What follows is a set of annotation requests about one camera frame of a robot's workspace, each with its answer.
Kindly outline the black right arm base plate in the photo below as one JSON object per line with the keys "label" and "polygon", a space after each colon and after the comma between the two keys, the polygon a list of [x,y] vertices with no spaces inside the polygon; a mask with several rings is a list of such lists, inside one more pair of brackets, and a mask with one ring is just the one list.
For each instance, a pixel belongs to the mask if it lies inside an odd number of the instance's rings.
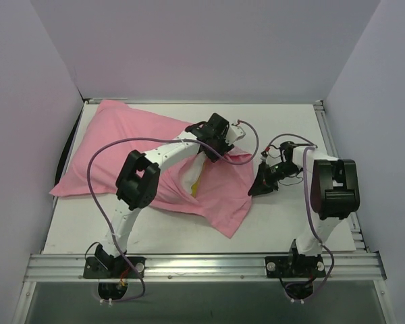
{"label": "black right arm base plate", "polygon": [[266,276],[270,278],[323,278],[326,276],[320,256],[266,256]]}

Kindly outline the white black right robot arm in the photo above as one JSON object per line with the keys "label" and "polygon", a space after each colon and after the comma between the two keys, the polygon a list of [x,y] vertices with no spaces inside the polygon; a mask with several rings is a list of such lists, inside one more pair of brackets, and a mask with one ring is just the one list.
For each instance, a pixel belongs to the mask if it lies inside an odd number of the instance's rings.
{"label": "white black right robot arm", "polygon": [[315,146],[291,141],[280,145],[280,162],[269,165],[263,152],[249,196],[279,190],[279,183],[302,174],[307,225],[292,242],[286,268],[294,276],[308,271],[325,247],[332,231],[360,206],[356,162],[326,155]]}

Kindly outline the pink fabric pillowcase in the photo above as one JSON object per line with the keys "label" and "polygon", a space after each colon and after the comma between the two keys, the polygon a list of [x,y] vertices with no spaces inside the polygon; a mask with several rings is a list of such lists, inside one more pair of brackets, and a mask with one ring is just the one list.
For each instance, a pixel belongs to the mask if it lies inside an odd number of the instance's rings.
{"label": "pink fabric pillowcase", "polygon": [[[171,140],[189,123],[134,109],[118,101],[104,100],[91,119],[65,175],[50,191],[57,197],[114,194],[115,181],[129,152],[159,147],[152,138]],[[165,171],[159,180],[152,207],[204,217],[212,227],[231,238],[247,216],[254,180],[250,153],[234,147],[226,160],[206,160],[196,197],[181,185],[180,171],[189,159]]]}

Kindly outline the white pillow yellow edge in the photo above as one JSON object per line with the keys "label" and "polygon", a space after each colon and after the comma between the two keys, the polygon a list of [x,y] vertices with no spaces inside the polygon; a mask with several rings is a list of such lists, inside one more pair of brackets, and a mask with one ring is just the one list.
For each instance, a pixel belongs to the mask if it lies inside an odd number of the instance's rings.
{"label": "white pillow yellow edge", "polygon": [[200,153],[195,157],[189,158],[180,170],[182,172],[180,176],[182,188],[194,198],[196,197],[206,160],[206,155]]}

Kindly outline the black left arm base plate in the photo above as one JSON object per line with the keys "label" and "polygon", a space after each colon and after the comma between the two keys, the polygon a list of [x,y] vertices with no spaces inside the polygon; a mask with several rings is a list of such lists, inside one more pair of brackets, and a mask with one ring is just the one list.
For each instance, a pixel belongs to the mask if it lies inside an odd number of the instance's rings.
{"label": "black left arm base plate", "polygon": [[138,275],[132,270],[129,264],[122,258],[118,257],[110,269],[101,264],[94,256],[86,259],[84,279],[137,279]]}

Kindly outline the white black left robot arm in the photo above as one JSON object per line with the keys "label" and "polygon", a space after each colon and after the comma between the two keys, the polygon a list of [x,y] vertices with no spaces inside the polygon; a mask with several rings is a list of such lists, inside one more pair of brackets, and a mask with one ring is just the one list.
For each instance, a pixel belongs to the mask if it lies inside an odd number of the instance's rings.
{"label": "white black left robot arm", "polygon": [[123,254],[134,222],[141,210],[155,199],[164,171],[200,153],[215,162],[232,150],[235,141],[244,135],[238,124],[230,124],[214,113],[208,121],[186,127],[174,139],[155,139],[161,144],[157,148],[131,151],[115,181],[119,203],[113,218],[107,220],[109,233],[94,253],[99,270],[107,277],[117,277],[122,272]]}

